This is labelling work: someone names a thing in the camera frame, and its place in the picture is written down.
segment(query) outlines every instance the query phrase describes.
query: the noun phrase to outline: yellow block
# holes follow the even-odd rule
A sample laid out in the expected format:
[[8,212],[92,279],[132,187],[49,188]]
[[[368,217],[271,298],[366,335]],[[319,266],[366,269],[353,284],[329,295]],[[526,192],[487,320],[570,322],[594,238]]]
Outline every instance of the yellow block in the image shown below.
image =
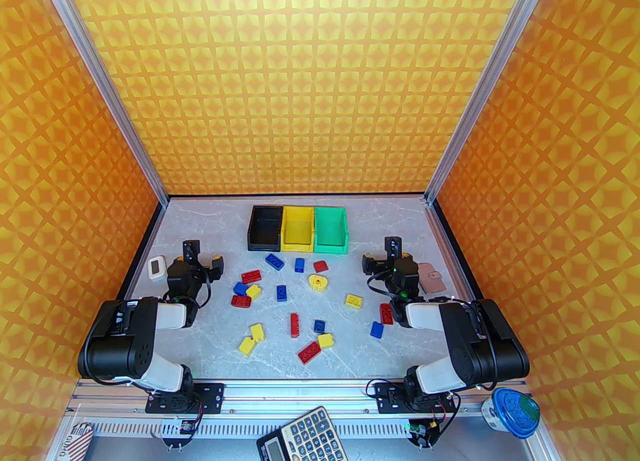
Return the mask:
[[334,336],[331,333],[325,333],[324,335],[318,335],[318,344],[320,349],[325,349],[334,345]]
[[281,251],[311,253],[314,250],[314,233],[316,231],[314,214],[313,207],[284,207],[280,231]]
[[327,283],[329,283],[329,280],[324,276],[320,276],[320,274],[311,274],[311,276],[309,276],[309,287],[318,292],[325,290]]
[[263,330],[263,325],[258,323],[251,326],[251,336],[256,342],[262,342],[265,340],[265,330]]
[[251,285],[249,288],[247,288],[246,290],[247,296],[249,296],[252,301],[262,293],[263,293],[263,290],[260,287],[258,287],[258,285],[256,285],[255,283]]
[[347,299],[344,304],[346,306],[350,306],[351,308],[359,310],[360,308],[362,308],[362,298],[353,294],[347,294]]
[[254,347],[256,347],[256,341],[251,337],[244,337],[238,349],[240,349],[242,354],[249,356],[254,351]]

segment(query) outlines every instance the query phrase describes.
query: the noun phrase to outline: orange patterned wall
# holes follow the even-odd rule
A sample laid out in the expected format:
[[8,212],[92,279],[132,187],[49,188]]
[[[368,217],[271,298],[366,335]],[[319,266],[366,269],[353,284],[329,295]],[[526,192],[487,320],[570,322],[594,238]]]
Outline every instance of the orange patterned wall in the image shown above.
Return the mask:
[[0,0],[0,457],[40,459],[157,200],[50,0]]
[[541,0],[438,196],[568,460],[640,459],[640,0]]
[[515,0],[75,0],[171,194],[424,191]]

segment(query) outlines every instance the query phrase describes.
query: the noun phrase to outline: red block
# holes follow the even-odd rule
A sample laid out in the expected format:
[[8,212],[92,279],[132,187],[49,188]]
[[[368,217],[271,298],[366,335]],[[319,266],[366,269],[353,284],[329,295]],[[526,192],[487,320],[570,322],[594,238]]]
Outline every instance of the red block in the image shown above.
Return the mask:
[[291,338],[300,336],[300,318],[297,313],[291,314]]
[[391,305],[389,303],[382,303],[380,305],[380,322],[382,324],[394,323],[394,316],[391,313]]
[[233,296],[231,298],[231,306],[237,306],[238,308],[249,308],[251,306],[251,297]]
[[251,271],[248,273],[244,273],[242,274],[242,276],[240,276],[240,278],[242,278],[242,283],[244,283],[245,285],[248,285],[249,283],[256,283],[257,281],[263,279],[260,271]]
[[311,360],[313,360],[313,358],[315,358],[318,353],[320,353],[320,351],[322,351],[322,349],[320,349],[320,345],[318,345],[318,342],[311,342],[297,354],[297,357],[300,358],[302,365],[306,365]]
[[320,262],[313,262],[313,269],[315,269],[315,272],[317,273],[322,273],[322,271],[328,271],[329,266],[327,265],[327,262],[320,260]]

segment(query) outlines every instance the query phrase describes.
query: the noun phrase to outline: blue lego brick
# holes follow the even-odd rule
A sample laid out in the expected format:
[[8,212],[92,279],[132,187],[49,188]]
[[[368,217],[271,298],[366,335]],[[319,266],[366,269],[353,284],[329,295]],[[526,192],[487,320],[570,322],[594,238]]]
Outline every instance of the blue lego brick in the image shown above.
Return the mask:
[[276,299],[279,303],[287,300],[287,286],[286,285],[278,285],[276,287]]
[[371,326],[371,336],[375,338],[382,338],[382,331],[384,328],[385,327],[379,322],[373,321],[373,325]]
[[325,321],[315,321],[313,323],[313,332],[322,335],[325,332],[325,326]]
[[276,271],[279,271],[284,267],[284,262],[273,253],[269,253],[265,260],[267,261],[267,264],[273,267]]
[[248,288],[248,285],[245,285],[242,281],[238,281],[238,283],[235,284],[235,287],[233,287],[233,293],[237,296],[246,296]]

